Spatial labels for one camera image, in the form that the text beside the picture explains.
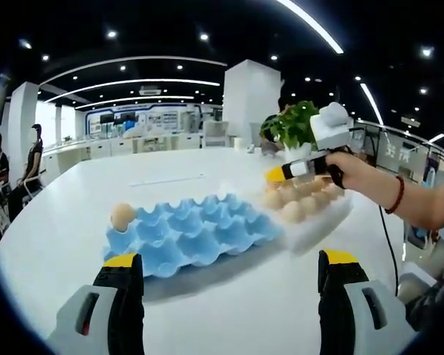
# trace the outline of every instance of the black ceiling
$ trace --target black ceiling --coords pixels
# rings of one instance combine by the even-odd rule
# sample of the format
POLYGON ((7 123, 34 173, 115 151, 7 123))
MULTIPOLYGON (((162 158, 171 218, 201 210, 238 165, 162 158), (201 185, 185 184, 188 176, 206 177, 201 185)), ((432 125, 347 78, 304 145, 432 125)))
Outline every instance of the black ceiling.
MULTIPOLYGON (((411 128, 411 133, 429 139, 444 132, 444 5, 389 0, 293 2, 324 26, 344 54, 336 54, 304 21, 275 0, 69 0, 58 6, 35 1, 4 8, 8 18, 0 15, 0 72, 11 79, 11 92, 23 81, 39 84, 81 65, 134 55, 202 58, 229 67, 252 59, 281 71, 286 80, 284 95, 295 93, 320 107, 333 99, 330 92, 338 90, 340 102, 355 112, 354 117, 377 122, 354 80, 359 75, 369 86, 386 125, 407 129, 400 118, 414 115, 421 127, 411 128), (109 40, 108 30, 117 31, 118 36, 109 40), (209 35, 207 42, 199 39, 201 33, 209 35), (18 46, 19 38, 29 41, 32 49, 18 46), (430 59, 420 56, 423 46, 434 48, 430 59), (41 60, 43 54, 50 56, 48 62, 41 60), (276 62, 270 60, 274 54, 276 62), (420 94, 421 87, 428 88, 427 95, 420 94)), ((225 70, 194 61, 125 61, 79 70, 50 84, 70 91, 139 78, 214 81, 221 86, 159 86, 168 89, 164 95, 193 95, 196 102, 211 98, 214 104, 221 104, 225 70), (176 69, 179 64, 183 70, 176 69), (205 96, 196 95, 196 90, 205 96)), ((137 95, 139 87, 117 85, 77 95, 97 102, 129 97, 131 90, 137 95)), ((41 95, 44 99, 53 96, 41 95)), ((438 144, 444 146, 444 139, 438 144)))

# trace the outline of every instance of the ceiling light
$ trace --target ceiling light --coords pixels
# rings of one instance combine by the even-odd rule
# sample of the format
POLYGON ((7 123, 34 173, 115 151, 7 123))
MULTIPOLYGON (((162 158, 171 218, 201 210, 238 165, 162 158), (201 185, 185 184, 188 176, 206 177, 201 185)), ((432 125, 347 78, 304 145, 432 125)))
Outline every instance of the ceiling light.
POLYGON ((168 98, 168 99, 187 99, 187 100, 192 100, 194 98, 194 96, 138 96, 137 98, 115 98, 113 100, 106 100, 106 101, 100 101, 100 102, 95 102, 93 104, 87 104, 87 105, 82 105, 79 107, 76 107, 76 109, 83 109, 85 107, 91 107, 92 105, 105 105, 105 104, 113 104, 114 102, 122 102, 122 101, 131 101, 131 100, 158 100, 158 99, 162 99, 162 98, 168 98))
POLYGON ((437 135, 436 137, 430 139, 429 143, 434 143, 435 141, 438 141, 441 138, 444 138, 444 133, 441 133, 440 135, 437 135))
POLYGON ((219 87, 220 86, 219 83, 212 83, 210 81, 190 80, 190 79, 133 79, 133 80, 121 80, 121 81, 112 81, 112 82, 109 82, 109 83, 92 85, 91 87, 83 87, 81 89, 76 89, 76 90, 73 90, 73 91, 69 91, 69 92, 66 92, 64 94, 55 96, 54 98, 50 98, 49 100, 46 100, 45 102, 51 102, 51 101, 53 101, 53 100, 55 100, 57 98, 62 98, 64 96, 75 94, 75 93, 81 92, 81 91, 98 89, 99 87, 108 87, 108 86, 119 85, 119 84, 146 83, 146 82, 148 82, 148 83, 164 82, 164 83, 200 84, 200 85, 209 85, 209 86, 212 86, 212 87, 219 87))
POLYGON ((430 58, 432 57, 432 53, 434 52, 433 47, 423 47, 421 48, 421 56, 423 58, 430 58))
POLYGON ((27 50, 31 49, 31 44, 26 39, 20 39, 18 42, 23 48, 26 48, 27 50))
POLYGON ((380 111, 378 110, 377 104, 375 103, 375 100, 373 99, 373 96, 371 95, 369 88, 364 83, 361 83, 360 87, 362 88, 363 92, 365 93, 365 96, 370 101, 371 108, 374 110, 375 115, 377 116, 378 123, 383 126, 382 116, 380 115, 380 111))
POLYGON ((296 5, 293 1, 290 0, 276 0, 280 4, 282 4, 284 7, 287 7, 289 10, 291 10, 293 13, 295 13, 297 16, 302 18, 311 28, 316 31, 319 36, 321 36, 324 41, 327 42, 329 46, 337 53, 342 54, 343 50, 340 48, 339 44, 332 38, 331 35, 327 33, 324 28, 316 22, 306 11, 301 9, 298 5, 296 5))

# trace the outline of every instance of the egg carton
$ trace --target egg carton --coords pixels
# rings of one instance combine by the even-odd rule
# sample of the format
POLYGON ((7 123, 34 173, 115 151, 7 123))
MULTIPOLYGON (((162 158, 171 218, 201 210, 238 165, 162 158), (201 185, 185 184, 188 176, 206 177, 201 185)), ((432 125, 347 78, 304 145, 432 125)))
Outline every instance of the egg carton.
POLYGON ((300 223, 307 216, 319 214, 345 191, 321 178, 308 183, 297 179, 282 184, 270 184, 263 196, 263 206, 280 212, 284 222, 300 223))
POLYGON ((139 253, 144 277, 171 277, 183 266, 208 266, 221 254, 241 254, 282 233, 268 215, 236 195, 222 200, 210 195, 201 203, 186 199, 176 207, 158 203, 150 212, 136 209, 125 232, 107 229, 110 246, 104 248, 104 260, 139 253))

